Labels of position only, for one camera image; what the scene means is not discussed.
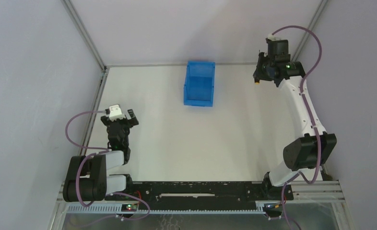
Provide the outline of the screwdriver with yellow tip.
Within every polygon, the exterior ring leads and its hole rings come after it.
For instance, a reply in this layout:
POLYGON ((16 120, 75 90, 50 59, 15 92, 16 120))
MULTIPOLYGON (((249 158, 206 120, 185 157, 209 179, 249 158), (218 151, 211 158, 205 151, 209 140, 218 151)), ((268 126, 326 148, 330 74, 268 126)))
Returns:
POLYGON ((260 80, 263 78, 263 69, 262 66, 257 66, 254 73, 253 73, 253 79, 255 84, 259 84, 260 80))

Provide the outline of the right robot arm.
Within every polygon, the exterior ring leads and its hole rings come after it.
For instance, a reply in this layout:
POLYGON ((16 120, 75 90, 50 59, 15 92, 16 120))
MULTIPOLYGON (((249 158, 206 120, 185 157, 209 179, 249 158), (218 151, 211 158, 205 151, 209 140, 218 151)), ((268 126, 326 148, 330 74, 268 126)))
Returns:
POLYGON ((137 181, 261 181, 276 187, 299 174, 313 182, 336 142, 309 98, 307 74, 289 55, 261 53, 257 64, 213 65, 196 75, 213 93, 197 106, 187 66, 127 68, 124 102, 139 124, 128 166, 137 181))

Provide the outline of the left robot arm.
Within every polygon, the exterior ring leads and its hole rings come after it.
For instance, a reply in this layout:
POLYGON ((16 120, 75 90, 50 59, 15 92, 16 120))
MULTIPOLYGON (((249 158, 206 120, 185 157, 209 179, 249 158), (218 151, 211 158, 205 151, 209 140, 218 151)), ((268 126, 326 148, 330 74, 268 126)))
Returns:
POLYGON ((125 175, 107 176, 108 169, 127 164, 130 159, 129 134, 139 121, 130 114, 130 119, 117 118, 111 121, 102 116, 102 123, 108 134, 108 147, 105 153, 71 158, 63 187, 66 202, 80 202, 87 207, 94 201, 101 201, 107 192, 118 192, 126 188, 125 175))

